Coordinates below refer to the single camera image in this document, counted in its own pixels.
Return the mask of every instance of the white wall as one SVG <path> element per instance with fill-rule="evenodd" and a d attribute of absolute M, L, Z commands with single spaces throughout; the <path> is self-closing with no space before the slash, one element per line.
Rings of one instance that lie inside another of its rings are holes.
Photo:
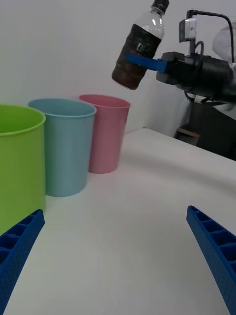
<path fill-rule="evenodd" d="M 150 74 L 137 91 L 111 79 L 133 21 L 151 0 L 1 0 L 0 102 L 99 93 L 132 103 L 128 130 L 144 127 Z"/>
<path fill-rule="evenodd" d="M 192 8 L 222 13 L 232 20 L 236 19 L 235 0 L 170 0 L 165 16 L 165 37 L 158 48 L 156 57 L 161 57 L 162 53 L 170 51 L 188 53 L 189 43 L 179 44 L 178 42 L 178 24 L 186 17 L 186 11 Z M 205 16 L 198 16 L 197 21 L 197 39 L 205 42 L 205 55 L 217 57 L 212 51 L 212 41 L 219 30 L 227 25 L 227 22 Z M 173 136 L 184 121 L 188 108 L 188 101 L 183 91 L 153 79 L 147 94 L 151 114 L 147 125 L 163 134 Z"/>
<path fill-rule="evenodd" d="M 158 49 L 187 53 L 178 23 L 196 9 L 236 15 L 235 0 L 170 0 L 166 36 Z M 132 103 L 127 130 L 149 126 L 172 135 L 182 120 L 182 91 L 149 71 L 136 91 L 111 79 L 115 62 L 136 18 L 152 0 L 1 0 L 0 102 L 26 104 L 45 96 L 100 93 Z M 224 21 L 199 17 L 198 36 L 211 53 L 213 34 Z"/>

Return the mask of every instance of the white cloth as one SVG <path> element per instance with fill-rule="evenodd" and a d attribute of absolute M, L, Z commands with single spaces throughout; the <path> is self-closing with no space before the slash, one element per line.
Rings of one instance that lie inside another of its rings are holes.
<path fill-rule="evenodd" d="M 236 59 L 236 22 L 233 22 L 234 47 Z M 229 26 L 223 28 L 213 40 L 213 51 L 223 60 L 232 62 L 231 56 L 231 39 Z"/>

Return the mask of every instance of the table surface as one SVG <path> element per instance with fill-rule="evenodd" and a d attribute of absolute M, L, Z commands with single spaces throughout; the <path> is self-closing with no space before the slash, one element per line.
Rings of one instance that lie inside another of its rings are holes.
<path fill-rule="evenodd" d="M 236 234 L 236 163 L 148 129 L 126 135 L 116 172 L 47 198 L 4 315 L 227 315 L 190 204 Z"/>

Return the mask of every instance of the bottle label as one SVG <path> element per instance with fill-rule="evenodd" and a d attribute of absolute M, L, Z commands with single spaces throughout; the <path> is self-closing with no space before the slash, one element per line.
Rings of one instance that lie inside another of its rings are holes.
<path fill-rule="evenodd" d="M 134 24 L 126 40 L 125 46 L 136 52 L 135 55 L 152 59 L 161 39 Z"/>
<path fill-rule="evenodd" d="M 126 54 L 152 59 L 160 42 L 160 38 L 134 24 L 117 60 L 112 78 L 127 88 L 135 90 L 147 68 L 128 62 Z"/>

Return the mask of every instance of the black machine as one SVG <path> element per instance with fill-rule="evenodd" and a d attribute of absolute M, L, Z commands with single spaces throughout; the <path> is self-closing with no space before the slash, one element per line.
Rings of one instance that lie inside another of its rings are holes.
<path fill-rule="evenodd" d="M 230 27 L 232 63 L 204 56 L 204 43 L 196 43 L 196 15 L 224 18 Z M 203 102 L 211 100 L 214 105 L 236 103 L 236 64 L 234 64 L 234 35 L 229 18 L 222 14 L 190 10 L 185 20 L 179 24 L 179 41 L 190 42 L 190 54 L 178 52 L 164 53 L 161 59 L 152 60 L 139 56 L 126 55 L 131 63 L 157 71 L 156 79 L 166 84 L 175 85 L 188 94 L 205 97 Z"/>

